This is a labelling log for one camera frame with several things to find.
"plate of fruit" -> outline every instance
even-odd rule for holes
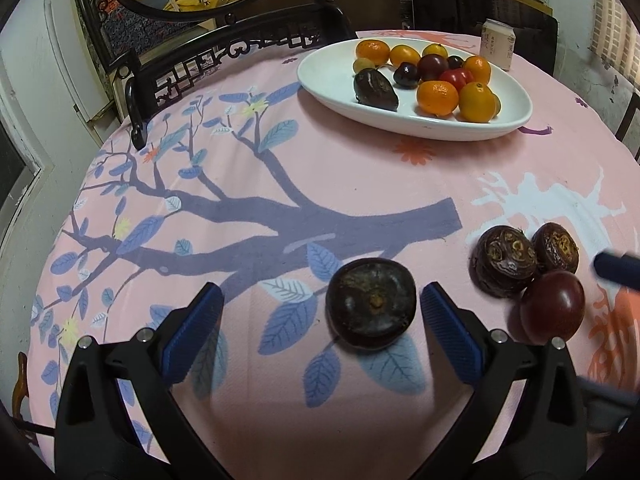
[[[411,38],[327,45],[300,63],[298,79],[347,118],[427,139],[493,139],[533,112],[526,90],[485,58]]]

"can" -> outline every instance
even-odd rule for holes
[[[513,27],[495,20],[486,20],[482,26],[480,56],[503,70],[511,68],[516,35]]]

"floral tablecloth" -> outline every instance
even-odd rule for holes
[[[382,32],[477,52],[479,38]],[[485,325],[518,336],[507,301],[473,288],[467,261],[495,224],[564,225],[580,249],[588,311],[569,341],[579,374],[637,388],[640,297],[596,281],[602,249],[639,252],[640,169],[597,113],[522,58],[530,122],[500,139],[436,142],[347,120],[300,88],[308,55],[270,47],[222,65],[153,118],[137,153],[123,124],[97,153],[46,263],[31,317],[33,420],[53,425],[77,339],[131,338],[206,281],[219,333],[173,388],[238,480],[408,478],[470,395],[420,316],[391,347],[335,343],[324,293],[341,264],[394,258],[437,280]],[[140,441],[161,456],[130,383]],[[482,456],[500,444],[514,389]],[[41,438],[52,462],[52,440]]]

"dark wrinkled fruit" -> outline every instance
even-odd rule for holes
[[[360,70],[353,78],[353,89],[356,99],[363,105],[393,112],[398,110],[398,96],[394,88],[389,79],[375,68]]]
[[[405,61],[394,72],[394,81],[404,88],[415,88],[418,86],[420,77],[418,76],[418,67],[413,63]]]
[[[460,56],[449,56],[449,58],[447,58],[447,62],[449,63],[449,70],[456,70],[458,68],[462,68],[465,60]]]
[[[584,318],[584,289],[566,270],[552,270],[535,279],[520,300],[520,320],[532,343],[560,336],[568,341]]]
[[[561,225],[554,222],[544,224],[531,242],[538,257],[540,273],[562,269],[575,274],[578,270],[578,246]]]
[[[483,292],[496,298],[510,298],[533,279],[538,260],[523,232],[507,225],[492,227],[482,234],[471,254],[469,272]]]
[[[415,305],[411,273],[384,258],[344,265],[326,292],[326,311],[335,333],[367,350],[384,348],[400,337],[414,319]]]
[[[438,54],[427,54],[418,62],[418,74],[423,81],[437,81],[448,69],[447,60]]]

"table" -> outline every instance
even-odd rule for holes
[[[376,34],[479,47],[470,36]],[[527,235],[547,221],[569,230],[588,300],[568,343],[575,368],[637,388],[640,296],[596,282],[590,261],[604,248],[639,252],[640,170],[597,113],[516,56],[511,73],[534,103],[526,127],[472,143],[403,137],[299,89],[306,55],[270,47],[230,60],[153,119],[142,152],[127,123],[98,152],[32,308],[33,420],[53,425],[81,335],[128,339],[212,281],[226,295],[220,332],[173,394],[228,471],[238,480],[405,480],[470,390],[420,316],[384,351],[336,344],[326,283],[341,263],[380,254],[420,288],[437,280],[489,329],[518,336],[510,303],[475,290],[466,270],[474,241],[503,223]],[[120,389],[142,444],[162,456],[132,387]],[[499,446],[520,391],[481,456]],[[40,441],[51,462],[51,439]]]

